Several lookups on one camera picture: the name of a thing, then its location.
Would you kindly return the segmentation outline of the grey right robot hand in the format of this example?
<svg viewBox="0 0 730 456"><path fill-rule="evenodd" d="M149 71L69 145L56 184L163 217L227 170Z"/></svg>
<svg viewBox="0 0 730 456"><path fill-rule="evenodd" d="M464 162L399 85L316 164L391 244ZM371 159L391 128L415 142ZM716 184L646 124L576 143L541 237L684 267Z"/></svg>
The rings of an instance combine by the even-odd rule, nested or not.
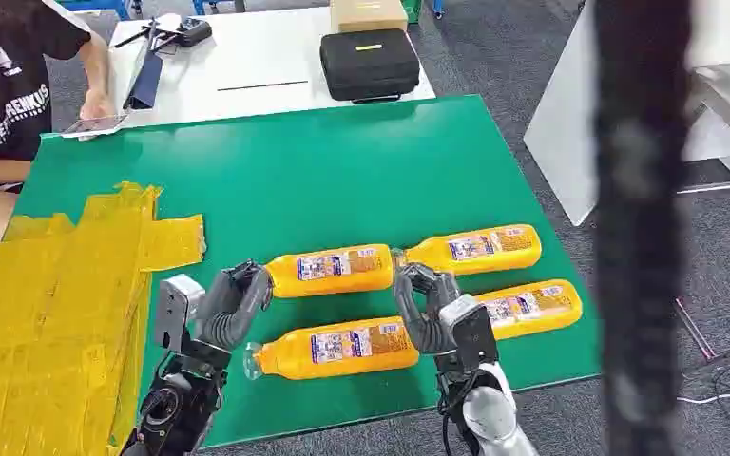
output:
<svg viewBox="0 0 730 456"><path fill-rule="evenodd" d="M461 295L455 276L422 263L400 266L394 274L393 296L413 346L423 354L456 349L451 330L439 311Z"/></svg>

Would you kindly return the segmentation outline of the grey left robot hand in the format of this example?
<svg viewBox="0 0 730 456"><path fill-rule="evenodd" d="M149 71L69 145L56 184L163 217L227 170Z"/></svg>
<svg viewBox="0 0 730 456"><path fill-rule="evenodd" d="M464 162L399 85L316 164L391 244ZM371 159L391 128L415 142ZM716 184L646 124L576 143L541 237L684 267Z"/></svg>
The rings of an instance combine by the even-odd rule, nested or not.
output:
<svg viewBox="0 0 730 456"><path fill-rule="evenodd" d="M271 275L252 259L220 270L197 310L197 339L231 352L245 339L258 311L268 308L273 291Z"/></svg>

